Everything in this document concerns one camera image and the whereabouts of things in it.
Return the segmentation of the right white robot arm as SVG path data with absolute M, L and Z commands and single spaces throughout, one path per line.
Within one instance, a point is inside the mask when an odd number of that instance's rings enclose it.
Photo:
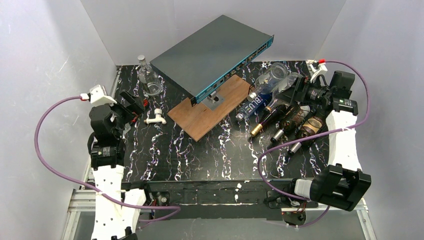
M 300 142 L 290 146 L 289 155 L 309 147 L 324 128 L 330 132 L 326 168 L 313 179 L 293 179 L 289 193 L 345 211 L 355 208 L 372 183 L 371 176 L 363 173 L 357 154 L 354 125 L 359 110 L 350 98 L 354 81 L 354 74 L 337 70 L 329 85 L 298 76 L 287 91 L 291 103 L 315 108 L 298 130 L 295 138 Z

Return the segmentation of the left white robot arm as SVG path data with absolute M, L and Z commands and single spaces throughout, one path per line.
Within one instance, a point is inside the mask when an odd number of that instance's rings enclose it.
M 118 103 L 101 85 L 89 91 L 92 104 L 89 118 L 93 129 L 93 143 L 89 149 L 95 187 L 99 189 L 95 195 L 93 240 L 134 239 L 140 209 L 121 204 L 146 202 L 143 189 L 122 189 L 125 156 L 123 137 L 143 111 L 143 106 L 136 103 L 132 95 L 124 92 L 123 96 L 129 101 L 129 106 Z

